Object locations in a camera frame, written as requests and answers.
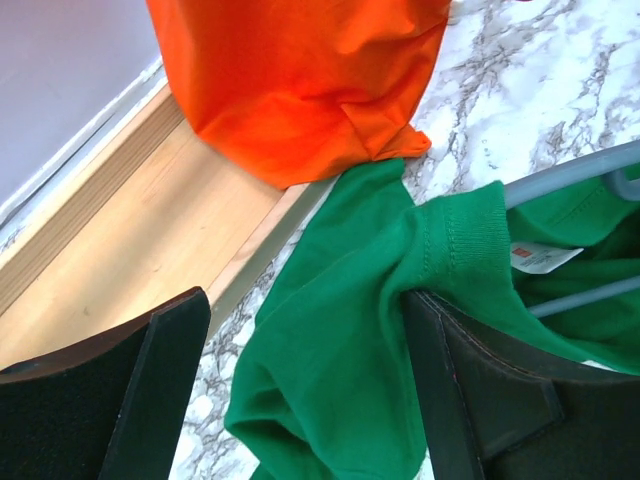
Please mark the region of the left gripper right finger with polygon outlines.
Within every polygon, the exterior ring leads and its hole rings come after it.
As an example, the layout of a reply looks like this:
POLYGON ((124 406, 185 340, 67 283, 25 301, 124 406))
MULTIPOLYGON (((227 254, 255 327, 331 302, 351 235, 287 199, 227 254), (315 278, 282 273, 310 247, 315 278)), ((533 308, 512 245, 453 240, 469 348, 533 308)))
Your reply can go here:
POLYGON ((422 291, 402 297, 438 479, 635 479, 639 380, 529 346, 422 291))

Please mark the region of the blue grey plastic hanger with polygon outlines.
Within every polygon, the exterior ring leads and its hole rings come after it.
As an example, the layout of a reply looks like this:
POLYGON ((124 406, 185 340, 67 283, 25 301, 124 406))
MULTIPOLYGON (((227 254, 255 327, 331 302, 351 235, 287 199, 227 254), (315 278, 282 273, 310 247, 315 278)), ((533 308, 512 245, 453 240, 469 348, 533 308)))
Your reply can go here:
MULTIPOLYGON (((625 201, 637 202, 639 181, 628 179, 624 169, 638 162, 639 142, 637 140, 587 154, 507 184, 504 187, 505 208, 510 210, 533 199, 595 177, 601 180, 610 193, 625 201)), ((529 312, 538 318, 544 318, 638 288, 639 278, 635 276, 533 306, 529 312)))

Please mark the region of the green t shirt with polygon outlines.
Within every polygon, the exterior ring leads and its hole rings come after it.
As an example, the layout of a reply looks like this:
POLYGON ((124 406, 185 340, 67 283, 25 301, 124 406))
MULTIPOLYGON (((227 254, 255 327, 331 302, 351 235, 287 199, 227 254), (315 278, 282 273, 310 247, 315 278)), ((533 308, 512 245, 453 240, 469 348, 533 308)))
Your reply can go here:
POLYGON ((226 429, 257 479, 411 479, 425 458, 400 296, 432 291, 549 353, 639 370, 639 295, 532 306, 639 272, 639 206, 587 180, 514 209, 499 182, 416 205, 355 167, 307 226, 236 365, 226 429))

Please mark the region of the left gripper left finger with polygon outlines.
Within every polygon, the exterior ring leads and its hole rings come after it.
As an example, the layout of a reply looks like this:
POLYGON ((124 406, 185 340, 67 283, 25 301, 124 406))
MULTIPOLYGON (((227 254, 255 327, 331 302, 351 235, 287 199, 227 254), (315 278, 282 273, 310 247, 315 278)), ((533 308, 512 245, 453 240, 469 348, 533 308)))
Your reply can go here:
POLYGON ((2 478, 168 478, 210 317, 194 287, 3 369, 2 478))

